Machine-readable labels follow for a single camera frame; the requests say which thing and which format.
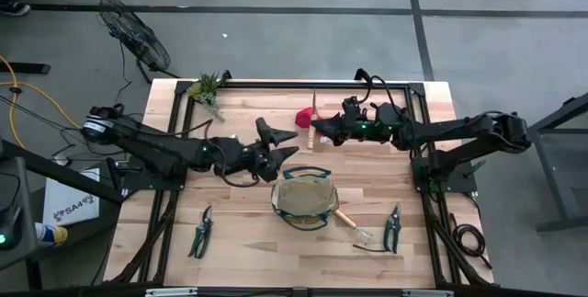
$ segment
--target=pruning shears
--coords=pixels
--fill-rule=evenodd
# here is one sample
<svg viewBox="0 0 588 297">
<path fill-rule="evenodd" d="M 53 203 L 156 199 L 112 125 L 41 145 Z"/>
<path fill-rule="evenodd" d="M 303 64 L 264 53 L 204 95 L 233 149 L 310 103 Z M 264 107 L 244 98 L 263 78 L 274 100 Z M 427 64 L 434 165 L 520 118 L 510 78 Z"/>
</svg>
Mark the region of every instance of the pruning shears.
<svg viewBox="0 0 588 297">
<path fill-rule="evenodd" d="M 384 248 L 388 252 L 398 254 L 398 240 L 401 233 L 401 204 L 396 204 L 394 211 L 386 221 L 386 229 L 384 230 Z M 390 232 L 392 232 L 392 242 L 390 247 Z"/>
<path fill-rule="evenodd" d="M 196 237 L 194 237 L 194 243 L 190 249 L 188 257 L 194 256 L 195 258 L 202 259 L 206 253 L 206 249 L 209 246 L 210 233 L 212 232 L 212 206 L 208 206 L 202 214 L 202 222 L 196 227 Z"/>
</svg>

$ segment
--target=gray concrete floor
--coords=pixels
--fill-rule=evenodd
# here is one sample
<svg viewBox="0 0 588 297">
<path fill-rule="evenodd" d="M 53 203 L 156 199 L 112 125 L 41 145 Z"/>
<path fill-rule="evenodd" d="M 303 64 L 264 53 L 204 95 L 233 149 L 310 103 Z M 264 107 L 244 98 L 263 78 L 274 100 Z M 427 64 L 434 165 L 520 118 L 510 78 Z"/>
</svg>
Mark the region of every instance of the gray concrete floor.
<svg viewBox="0 0 588 297">
<path fill-rule="evenodd" d="M 98 0 L 27 0 L 95 4 Z M 410 7 L 409 0 L 122 0 L 172 6 Z M 420 0 L 422 8 L 585 10 L 587 0 Z M 388 80 L 423 80 L 412 17 L 141 14 L 186 77 L 230 69 L 239 78 L 351 77 L 357 67 Z M 518 111 L 529 124 L 588 88 L 588 19 L 426 17 L 435 80 L 448 81 L 460 117 L 488 109 Z M 0 53 L 11 61 L 49 63 L 48 76 L 20 75 L 43 88 L 77 121 L 94 105 L 110 105 L 124 85 L 119 44 L 96 13 L 32 12 L 0 18 Z M 142 112 L 149 87 L 127 52 L 128 112 Z M 66 123 L 53 106 L 25 89 L 19 103 Z M 7 107 L 0 111 L 7 120 Z M 20 112 L 27 148 L 50 156 L 59 133 Z M 13 140 L 5 123 L 2 136 Z M 84 153 L 77 145 L 72 153 Z M 588 230 L 537 235 L 558 219 L 535 150 L 493 154 L 477 173 L 482 223 L 496 281 L 509 288 L 588 294 Z M 83 167 L 87 163 L 76 163 Z M 88 284 L 110 234 L 41 263 L 46 287 Z M 26 288 L 24 266 L 0 273 L 0 291 Z"/>
</svg>

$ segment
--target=green plant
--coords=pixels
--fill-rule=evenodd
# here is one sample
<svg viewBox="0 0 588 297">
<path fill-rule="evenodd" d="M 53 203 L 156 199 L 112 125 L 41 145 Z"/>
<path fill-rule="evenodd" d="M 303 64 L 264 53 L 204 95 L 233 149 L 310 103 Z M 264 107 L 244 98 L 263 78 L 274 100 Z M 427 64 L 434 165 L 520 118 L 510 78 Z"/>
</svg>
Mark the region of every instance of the green plant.
<svg viewBox="0 0 588 297">
<path fill-rule="evenodd" d="M 218 74 L 200 74 L 200 79 L 192 85 L 187 93 L 193 97 L 200 105 L 212 113 L 216 118 L 224 121 L 219 112 L 217 102 L 217 89 L 221 82 L 217 81 Z"/>
</svg>

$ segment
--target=electric fan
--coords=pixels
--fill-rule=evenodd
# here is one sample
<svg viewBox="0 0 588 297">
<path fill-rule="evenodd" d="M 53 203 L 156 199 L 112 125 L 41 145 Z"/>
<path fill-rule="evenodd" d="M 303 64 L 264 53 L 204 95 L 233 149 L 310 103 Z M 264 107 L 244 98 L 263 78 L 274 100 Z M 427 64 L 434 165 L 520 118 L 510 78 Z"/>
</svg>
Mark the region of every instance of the electric fan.
<svg viewBox="0 0 588 297">
<path fill-rule="evenodd" d="M 153 30 L 147 27 L 127 6 L 119 0 L 100 0 L 98 12 L 108 27 L 110 36 L 120 40 L 137 57 L 137 66 L 148 84 L 152 80 L 145 73 L 141 63 L 147 65 L 152 72 L 161 72 L 180 78 L 166 71 L 171 59 L 164 45 L 155 37 Z"/>
</svg>

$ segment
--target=butcher block tabletop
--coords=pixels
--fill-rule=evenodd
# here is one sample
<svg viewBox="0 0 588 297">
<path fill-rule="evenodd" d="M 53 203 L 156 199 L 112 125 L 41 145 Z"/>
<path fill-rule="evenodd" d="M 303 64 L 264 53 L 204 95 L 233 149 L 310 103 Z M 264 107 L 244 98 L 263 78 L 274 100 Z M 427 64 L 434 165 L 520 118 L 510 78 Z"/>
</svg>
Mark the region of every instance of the butcher block tabletop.
<svg viewBox="0 0 588 297">
<path fill-rule="evenodd" d="M 145 109 L 143 123 L 162 131 L 167 126 L 177 80 L 155 79 Z M 432 122 L 453 120 L 455 110 L 446 82 L 424 82 Z M 297 131 L 299 137 L 279 147 L 297 145 L 300 150 L 282 166 L 319 166 L 331 170 L 330 179 L 337 187 L 340 208 L 359 227 L 374 237 L 371 248 L 381 248 L 386 220 L 397 203 L 401 204 L 401 233 L 398 255 L 370 253 L 352 247 L 361 241 L 356 233 L 334 216 L 328 225 L 314 232 L 302 232 L 285 224 L 272 210 L 270 190 L 275 182 L 261 182 L 251 188 L 233 188 L 212 172 L 188 172 L 186 186 L 180 192 L 175 214 L 165 286 L 221 287 L 311 287 L 311 288 L 433 288 L 435 281 L 424 226 L 421 197 L 414 191 L 408 152 L 391 144 L 348 141 L 334 147 L 331 143 L 314 144 L 307 150 L 307 133 L 296 126 L 296 113 L 312 105 L 313 88 L 308 89 L 221 89 L 217 99 L 224 122 L 215 120 L 209 137 L 236 134 L 241 143 L 255 141 L 254 121 L 265 118 L 273 128 Z M 340 112 L 346 97 L 362 98 L 365 90 L 318 89 L 316 106 L 321 117 Z M 402 91 L 392 91 L 396 105 L 405 107 Z M 384 90 L 374 90 L 363 105 L 373 119 L 369 102 L 389 101 Z M 177 131 L 183 125 L 187 96 L 179 113 Z M 211 118 L 196 105 L 192 126 Z M 190 133 L 203 138 L 203 130 Z M 459 142 L 438 143 L 450 149 Z M 236 182 L 250 180 L 248 174 L 230 175 Z M 108 256 L 105 280 L 116 277 L 143 243 L 154 192 L 142 190 L 122 205 L 119 222 Z M 202 213 L 211 205 L 214 225 L 209 247 L 202 259 L 188 257 Z M 472 202 L 461 194 L 447 194 L 447 206 L 458 223 L 481 229 L 480 218 Z M 449 280 L 447 252 L 437 238 L 444 274 Z M 156 270 L 161 237 L 153 248 L 150 276 Z M 479 258 L 468 261 L 488 281 L 492 273 Z"/>
</svg>

